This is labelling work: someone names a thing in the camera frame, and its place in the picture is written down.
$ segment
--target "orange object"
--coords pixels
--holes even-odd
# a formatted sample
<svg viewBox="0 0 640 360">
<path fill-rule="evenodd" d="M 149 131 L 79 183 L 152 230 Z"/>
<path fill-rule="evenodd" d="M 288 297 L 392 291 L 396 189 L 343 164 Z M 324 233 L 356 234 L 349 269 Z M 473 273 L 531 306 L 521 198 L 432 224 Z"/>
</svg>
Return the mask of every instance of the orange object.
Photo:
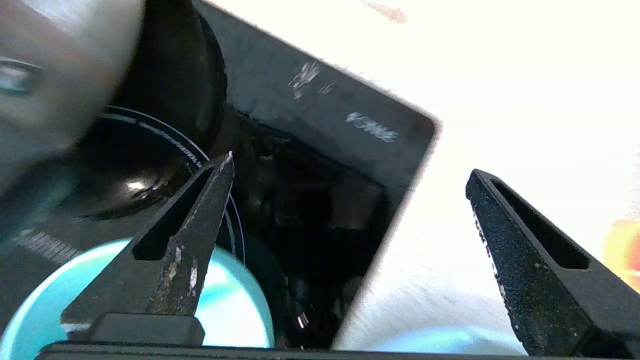
<svg viewBox="0 0 640 360">
<path fill-rule="evenodd" d="M 616 222 L 605 239 L 602 262 L 640 293 L 640 223 Z"/>
</svg>

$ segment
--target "white surface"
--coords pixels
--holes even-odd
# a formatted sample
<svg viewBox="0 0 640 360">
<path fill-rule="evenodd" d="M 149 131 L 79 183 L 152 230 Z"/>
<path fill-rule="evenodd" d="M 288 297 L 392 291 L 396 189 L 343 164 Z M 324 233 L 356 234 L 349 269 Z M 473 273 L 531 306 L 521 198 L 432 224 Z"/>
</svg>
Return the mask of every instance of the white surface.
<svg viewBox="0 0 640 360">
<path fill-rule="evenodd" d="M 380 2 L 404 23 L 359 0 L 213 2 L 440 123 L 337 348 L 426 325 L 509 331 L 464 196 L 473 168 L 501 177 L 595 256 L 635 204 L 636 0 Z"/>
</svg>

